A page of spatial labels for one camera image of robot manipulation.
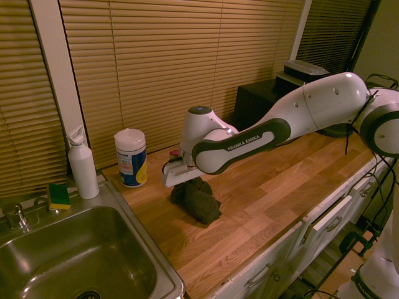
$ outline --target towel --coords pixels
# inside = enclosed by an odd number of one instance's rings
[[[220,218],[221,202],[212,195],[211,186],[201,178],[176,185],[171,194],[171,202],[184,207],[202,224],[210,224]]]

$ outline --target bottle cap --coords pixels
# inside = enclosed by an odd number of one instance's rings
[[[77,126],[70,133],[67,134],[67,138],[71,145],[81,145],[85,142],[83,138],[83,126]]]
[[[126,128],[113,137],[115,146],[122,151],[136,151],[145,146],[145,135],[140,130]]]

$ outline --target white water bottle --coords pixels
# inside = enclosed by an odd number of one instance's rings
[[[70,167],[74,175],[77,192],[83,199],[90,199],[100,192],[93,153],[85,145],[83,126],[77,126],[67,135],[71,148],[68,153]]]

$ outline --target red object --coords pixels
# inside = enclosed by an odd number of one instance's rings
[[[179,150],[174,149],[173,151],[170,151],[169,155],[174,157],[179,157]]]

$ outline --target sink drain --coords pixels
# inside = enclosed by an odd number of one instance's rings
[[[76,299],[101,299],[100,295],[94,291],[84,292],[80,294]]]

